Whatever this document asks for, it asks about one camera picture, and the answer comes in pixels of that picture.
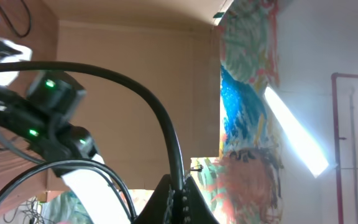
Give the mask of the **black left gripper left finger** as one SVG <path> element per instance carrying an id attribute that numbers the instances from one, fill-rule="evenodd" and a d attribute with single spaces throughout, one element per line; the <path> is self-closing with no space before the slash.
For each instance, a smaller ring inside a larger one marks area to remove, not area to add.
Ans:
<path id="1" fill-rule="evenodd" d="M 172 219 L 172 209 L 175 191 L 169 174 L 165 174 L 144 209 L 132 222 L 133 224 L 169 224 Z"/>

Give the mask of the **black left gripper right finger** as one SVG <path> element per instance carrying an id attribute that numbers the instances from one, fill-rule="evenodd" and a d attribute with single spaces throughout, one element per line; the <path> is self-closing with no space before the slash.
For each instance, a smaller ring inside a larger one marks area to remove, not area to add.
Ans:
<path id="1" fill-rule="evenodd" d="M 219 224 L 206 204 L 194 178 L 189 176 L 181 192 L 181 222 L 184 224 Z"/>

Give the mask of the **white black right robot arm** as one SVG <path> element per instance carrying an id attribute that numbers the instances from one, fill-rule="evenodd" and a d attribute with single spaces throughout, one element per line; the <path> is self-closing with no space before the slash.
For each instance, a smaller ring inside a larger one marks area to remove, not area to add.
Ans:
<path id="1" fill-rule="evenodd" d="M 18 185 L 51 169 L 80 199 L 93 223 L 135 220 L 126 185 L 104 165 L 89 131 L 68 122 L 85 93 L 65 72 L 42 73 L 25 98 L 0 85 L 0 143 L 35 163 L 0 191 L 0 204 Z"/>

